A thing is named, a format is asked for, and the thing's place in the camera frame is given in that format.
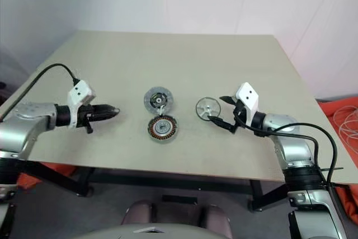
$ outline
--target beige tabletop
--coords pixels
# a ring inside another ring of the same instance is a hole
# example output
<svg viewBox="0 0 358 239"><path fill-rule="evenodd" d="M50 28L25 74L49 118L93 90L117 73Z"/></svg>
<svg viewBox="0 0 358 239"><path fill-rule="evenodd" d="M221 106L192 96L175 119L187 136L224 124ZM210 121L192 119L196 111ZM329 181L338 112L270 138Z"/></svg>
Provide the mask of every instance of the beige tabletop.
<svg viewBox="0 0 358 239"><path fill-rule="evenodd" d="M57 128L39 136L30 156L34 161L79 166L161 171L181 174L282 181L269 138L238 129L235 135L200 120L197 101L232 95L243 82L259 94L265 113L288 114L328 130L338 146L333 181L358 183L358 170L329 121L273 36L174 35L80 31L43 63L6 102L8 105L31 79L51 63L64 63L97 93L93 104L110 104L121 113L83 128ZM154 86L169 89L179 124L178 136L167 144L147 132L154 117L143 104ZM43 76L24 101L65 105L72 80L61 68ZM221 117L233 121L233 106L220 101ZM319 141L319 164L329 167L332 147L324 134L302 128Z"/></svg>

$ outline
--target orange fabric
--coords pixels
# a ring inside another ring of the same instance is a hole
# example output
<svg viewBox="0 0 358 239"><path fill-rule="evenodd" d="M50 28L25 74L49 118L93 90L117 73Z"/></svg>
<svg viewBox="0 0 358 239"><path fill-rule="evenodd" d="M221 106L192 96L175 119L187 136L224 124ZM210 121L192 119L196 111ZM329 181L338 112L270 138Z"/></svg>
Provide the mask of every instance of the orange fabric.
<svg viewBox="0 0 358 239"><path fill-rule="evenodd" d="M320 103L319 105L325 115L327 116L328 120L331 122L332 126L334 127L335 131L338 133L339 127L333 121L333 115L335 112L345 106L355 106L358 107L358 97L352 97L347 99L342 99L334 102L326 102ZM354 108L347 109L342 111L340 117L336 118L338 124L344 122L346 116L354 111ZM358 154L356 154L350 147L347 146L344 139L342 139L343 144L346 146L346 150L348 151L349 155L351 156L352 160L354 161L355 165L358 167ZM358 148L358 140L351 140L351 145L355 148ZM341 199L341 202L345 208L347 215L358 225L358 184L350 185L350 190L345 188L336 188L337 194Z"/></svg>
<svg viewBox="0 0 358 239"><path fill-rule="evenodd" d="M43 162L42 164L61 173L64 176L70 176L76 169L75 166L71 165L59 165L57 163L46 162ZM24 189L29 189L30 187L36 185L39 182L41 182L41 180L26 174L21 174L19 179L17 180L17 184Z"/></svg>

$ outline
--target gray carpet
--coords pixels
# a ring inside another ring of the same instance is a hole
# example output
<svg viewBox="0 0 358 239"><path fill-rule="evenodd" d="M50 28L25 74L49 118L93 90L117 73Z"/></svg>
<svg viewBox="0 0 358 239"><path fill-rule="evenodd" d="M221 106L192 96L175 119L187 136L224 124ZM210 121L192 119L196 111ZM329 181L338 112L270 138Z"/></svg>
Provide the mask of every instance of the gray carpet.
<svg viewBox="0 0 358 239"><path fill-rule="evenodd" d="M236 239L290 238L288 203L263 212L247 210L247 195L175 189L92 184L95 193L79 198L48 184L38 184L16 196L18 209L12 239L68 239L120 224L127 207L138 200L160 201L163 194L195 196L199 204L215 204L230 218ZM277 187L264 182L264 192Z"/></svg>

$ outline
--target metal disc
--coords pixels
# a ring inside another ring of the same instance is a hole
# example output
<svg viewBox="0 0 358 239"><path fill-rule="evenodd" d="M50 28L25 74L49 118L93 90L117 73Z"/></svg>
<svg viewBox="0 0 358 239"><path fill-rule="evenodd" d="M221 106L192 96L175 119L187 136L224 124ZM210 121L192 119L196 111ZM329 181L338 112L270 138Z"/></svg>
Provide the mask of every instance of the metal disc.
<svg viewBox="0 0 358 239"><path fill-rule="evenodd" d="M204 97L196 104L196 114L202 120L210 121L208 116L219 116L221 112L219 102L211 97Z"/></svg>
<svg viewBox="0 0 358 239"><path fill-rule="evenodd" d="M157 142L166 142L174 138L177 131L177 121L168 115L155 117L148 124L148 133Z"/></svg>
<svg viewBox="0 0 358 239"><path fill-rule="evenodd" d="M172 93L163 87L153 87L144 95L144 106L153 114L166 114L173 105Z"/></svg>

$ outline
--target black power cord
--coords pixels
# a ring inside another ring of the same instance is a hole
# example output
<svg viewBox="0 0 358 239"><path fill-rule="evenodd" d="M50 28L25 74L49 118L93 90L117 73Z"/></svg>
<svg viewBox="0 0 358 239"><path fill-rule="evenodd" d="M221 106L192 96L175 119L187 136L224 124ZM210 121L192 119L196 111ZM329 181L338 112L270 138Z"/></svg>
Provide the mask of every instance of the black power cord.
<svg viewBox="0 0 358 239"><path fill-rule="evenodd" d="M327 132L326 130L324 130L322 127L315 125L315 124L311 124L311 123L291 123L291 124L283 125L273 131L265 131L265 130L257 129L257 128L246 125L239 117L235 117L235 120L240 122L241 126L244 126L245 128L247 128L253 132L260 133L263 135L277 135L277 136L281 136L281 137L293 137L293 138L303 138L303 139L311 140L314 143L314 164L317 166L318 166L319 145L318 145L318 142L316 139L314 139L313 137L307 136L307 135L285 134L285 133L278 133L278 131L285 129L287 127L291 127L291 126L309 126L309 127L316 128L316 129L320 130L321 132L323 132L328 137L328 139L332 145L332 148L333 148L332 162L331 162L331 166L329 167L327 181L326 181L327 186L331 185L333 171L335 170L335 166L336 166L336 162L337 162L337 154L338 154L337 153L337 145L336 145L335 140L330 135L330 133Z"/></svg>
<svg viewBox="0 0 358 239"><path fill-rule="evenodd" d="M244 123L239 117L235 117L235 120L238 121L241 126L247 128L247 129L249 129L249 130L251 130L251 131L253 131L255 133L263 134L264 136L276 135L278 137L292 137L292 138L301 138L301 139L311 140L313 142L313 144L314 144L314 152L318 153L318 148L319 148L318 141L315 138L310 137L308 135L278 133L278 132L276 132L276 130L274 130L274 131L265 131L265 130L257 129L257 128L254 128L254 127L246 125L246 123Z"/></svg>
<svg viewBox="0 0 358 239"><path fill-rule="evenodd" d="M333 139L333 137L330 135L329 132L324 130L322 127L320 127L318 125L315 125L315 124L312 124L312 123L291 123L291 124L286 124L284 126L281 126L281 127L277 128L277 129L275 129L274 132L282 130L282 129L285 129L287 127L291 127L291 126L309 126L309 127L312 127L312 128L316 128L316 129L320 130L322 133L324 133L328 137L328 139L329 139L329 141L330 141L330 143L332 145L332 149L333 149L332 162L331 162L331 166L329 167L328 175L327 175L327 186L330 186L333 171L335 170L335 166L336 166L336 163L337 163L337 155L338 155L338 150L337 150L337 145L336 145L335 140ZM318 159L318 151L317 151L317 154L315 153L315 155L314 155L314 163L316 165L318 165L317 164L317 159Z"/></svg>
<svg viewBox="0 0 358 239"><path fill-rule="evenodd" d="M0 123L3 122L3 120L5 119L5 117L10 113L10 111L21 101L21 99L23 99L23 97L31 90L31 88L35 85L35 83L43 76L43 74L45 74L49 69L51 69L52 67L63 67L64 69L66 69L66 71L69 73L69 75L72 77L73 80L73 85L76 85L79 82L79 79L76 78L74 76L74 74L72 73L72 71L64 64L60 64L60 63L55 63L55 64L51 64L49 66L47 66L46 68L44 68L44 70L42 70L35 78L33 81L31 81L31 83L25 88L25 90L19 95L19 97L17 99L15 99L15 101L5 110L5 112L1 115L0 117Z"/></svg>

